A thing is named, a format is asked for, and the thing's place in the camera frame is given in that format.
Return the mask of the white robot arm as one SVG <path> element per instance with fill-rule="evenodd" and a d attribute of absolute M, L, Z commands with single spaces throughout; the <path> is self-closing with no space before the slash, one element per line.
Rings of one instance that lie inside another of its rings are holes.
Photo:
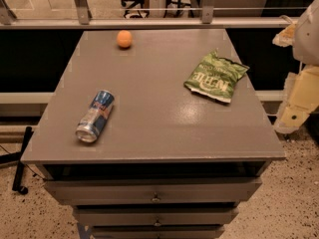
<path fill-rule="evenodd" d="M 274 129 L 289 134 L 300 128 L 319 107 L 319 0 L 314 0 L 294 23 L 279 32 L 272 43 L 292 47 L 299 62 L 297 73 L 289 73 L 284 83 L 283 101 L 279 106 Z"/>

